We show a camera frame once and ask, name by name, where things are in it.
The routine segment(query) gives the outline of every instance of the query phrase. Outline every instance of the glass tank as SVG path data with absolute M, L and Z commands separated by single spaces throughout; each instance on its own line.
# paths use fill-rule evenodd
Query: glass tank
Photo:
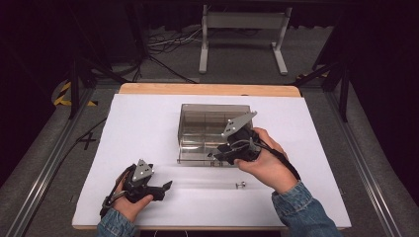
M 216 160 L 217 146 L 226 143 L 221 136 L 229 119 L 250 112 L 242 105 L 197 105 L 184 104 L 179 121 L 178 163 L 188 166 L 229 166 Z

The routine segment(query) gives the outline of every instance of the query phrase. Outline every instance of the white board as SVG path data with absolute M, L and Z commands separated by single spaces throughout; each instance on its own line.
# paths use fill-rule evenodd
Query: white board
M 350 227 L 304 98 L 117 94 L 73 217 L 75 228 L 100 221 L 102 201 L 118 175 L 138 159 L 154 164 L 150 186 L 173 181 L 163 201 L 153 201 L 135 225 L 162 227 L 284 226 L 271 202 L 272 189 L 237 168 L 185 167 L 177 163 L 182 104 L 249 105 L 263 127 L 286 150 L 304 184 L 338 227 Z M 245 182 L 244 189 L 235 184 Z

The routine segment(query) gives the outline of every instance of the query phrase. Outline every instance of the wearable hand device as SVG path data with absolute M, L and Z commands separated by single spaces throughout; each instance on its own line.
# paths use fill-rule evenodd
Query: wearable hand device
M 286 156 L 271 148 L 259 135 L 247 125 L 247 123 L 257 115 L 256 112 L 247 113 L 241 117 L 230 119 L 221 136 L 227 138 L 226 144 L 217 147 L 220 153 L 213 155 L 219 161 L 227 161 L 230 165 L 234 164 L 235 159 L 254 161 L 258 158 L 261 149 L 268 150 L 275 155 L 295 176 L 301 180 L 298 171 L 286 158 Z
M 143 160 L 138 161 L 138 165 L 132 164 L 126 168 L 123 173 L 118 177 L 117 183 L 112 189 L 111 193 L 105 197 L 102 203 L 102 209 L 100 212 L 103 218 L 108 210 L 111 208 L 114 201 L 122 196 L 125 196 L 130 202 L 135 203 L 147 195 L 153 195 L 153 200 L 163 200 L 166 191 L 170 190 L 172 181 L 163 185 L 163 187 L 150 187 L 147 185 L 150 181 L 154 171 L 152 170 L 153 165 L 147 165 Z M 123 178 L 126 178 L 123 183 L 123 190 L 115 194 L 118 184 Z

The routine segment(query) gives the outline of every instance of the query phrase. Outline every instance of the metal bracket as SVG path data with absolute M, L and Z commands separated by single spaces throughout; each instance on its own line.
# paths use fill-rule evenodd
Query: metal bracket
M 221 134 L 222 137 L 228 137 L 235 132 L 237 132 L 241 127 L 246 125 L 253 117 L 255 117 L 258 113 L 257 112 L 250 112 L 241 117 L 229 119 L 227 126 L 225 127 L 224 132 Z
M 133 181 L 138 181 L 144 179 L 148 176 L 152 176 L 154 174 L 154 170 L 144 162 L 144 160 L 139 159 L 138 165 L 135 168 L 135 171 L 132 176 Z

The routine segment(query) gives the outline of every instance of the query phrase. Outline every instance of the screw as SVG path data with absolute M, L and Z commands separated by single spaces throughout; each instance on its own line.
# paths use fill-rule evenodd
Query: screw
M 237 183 L 236 184 L 236 189 L 238 190 L 239 187 L 241 187 L 243 189 L 244 187 L 246 187 L 246 183 L 244 183 L 244 182 Z

